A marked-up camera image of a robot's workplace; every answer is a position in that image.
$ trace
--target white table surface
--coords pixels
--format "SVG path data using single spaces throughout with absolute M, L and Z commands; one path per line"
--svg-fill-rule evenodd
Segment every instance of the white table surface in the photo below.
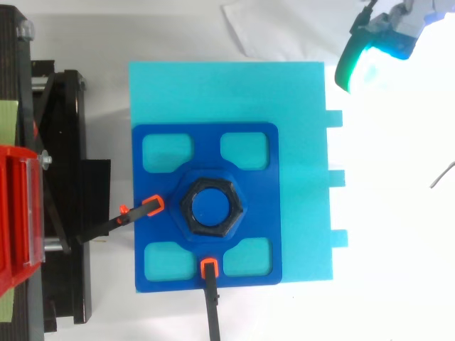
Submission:
M 228 0 L 10 1 L 35 23 L 34 59 L 87 79 L 90 158 L 112 159 L 111 216 L 132 205 L 128 62 L 248 60 L 220 5 Z M 329 161 L 346 169 L 331 190 L 334 281 L 219 290 L 222 339 L 455 340 L 454 88 L 349 97 L 327 69 Z M 93 315 L 58 320 L 47 341 L 208 340 L 202 291 L 136 294 L 132 227 L 91 242 Z

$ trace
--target cyan foam block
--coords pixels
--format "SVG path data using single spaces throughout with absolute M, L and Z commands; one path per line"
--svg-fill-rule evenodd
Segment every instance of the cyan foam block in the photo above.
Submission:
M 283 281 L 332 279 L 327 128 L 322 63 L 131 63 L 132 128 L 139 124 L 270 122 L 279 130 Z

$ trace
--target black cable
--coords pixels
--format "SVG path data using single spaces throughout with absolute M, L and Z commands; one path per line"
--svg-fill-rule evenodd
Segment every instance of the black cable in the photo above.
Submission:
M 355 18 L 354 24 L 349 30 L 350 34 L 354 34 L 359 28 L 367 26 L 370 23 L 373 7 L 377 2 L 378 0 L 371 0 L 367 6 L 363 7 L 363 10 L 360 12 L 357 18 Z

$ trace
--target black bracket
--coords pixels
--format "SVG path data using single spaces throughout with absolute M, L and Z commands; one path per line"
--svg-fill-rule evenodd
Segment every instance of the black bracket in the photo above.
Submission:
M 220 341 L 220 325 L 218 323 L 218 290 L 216 286 L 215 264 L 207 263 L 204 268 L 205 283 L 204 289 L 205 304 L 207 305 L 208 332 L 210 341 Z
M 128 213 L 125 213 L 124 215 L 120 215 L 118 217 L 115 217 L 114 219 L 111 219 L 108 222 L 105 222 L 104 224 L 99 224 L 96 227 L 92 227 L 84 231 L 82 234 L 78 235 L 76 239 L 81 244 L 89 242 L 94 238 L 106 235 L 107 233 L 111 232 L 112 230 L 118 227 L 125 226 L 132 222 L 135 222 L 136 220 L 143 218 L 146 215 L 149 215 L 151 212 L 160 210 L 161 208 L 163 207 L 161 206 L 159 200 L 153 199 L 147 202 L 146 204 L 139 206 L 138 208 L 130 210 Z

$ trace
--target black metal frame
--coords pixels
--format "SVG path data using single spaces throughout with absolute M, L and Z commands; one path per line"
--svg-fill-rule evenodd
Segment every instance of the black metal frame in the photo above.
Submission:
M 45 236 L 58 237 L 63 251 L 46 252 L 42 272 L 16 288 L 13 322 L 0 324 L 1 341 L 43 340 L 60 316 L 88 321 L 90 246 L 75 237 L 109 219 L 110 160 L 86 160 L 82 77 L 55 73 L 52 61 L 31 62 L 29 42 L 18 38 L 24 20 L 14 6 L 0 5 L 0 100 L 18 102 L 16 145 L 53 158 L 43 176 Z M 47 77 L 33 96 L 31 75 Z
M 32 75 L 47 77 L 44 90 L 33 91 L 40 147 L 53 158 L 44 173 L 45 236 L 63 248 L 46 252 L 42 266 L 45 331 L 54 332 L 57 317 L 81 324 L 92 315 L 90 245 L 75 237 L 109 219 L 110 161 L 85 159 L 82 76 L 55 73 L 49 63 L 33 61 Z

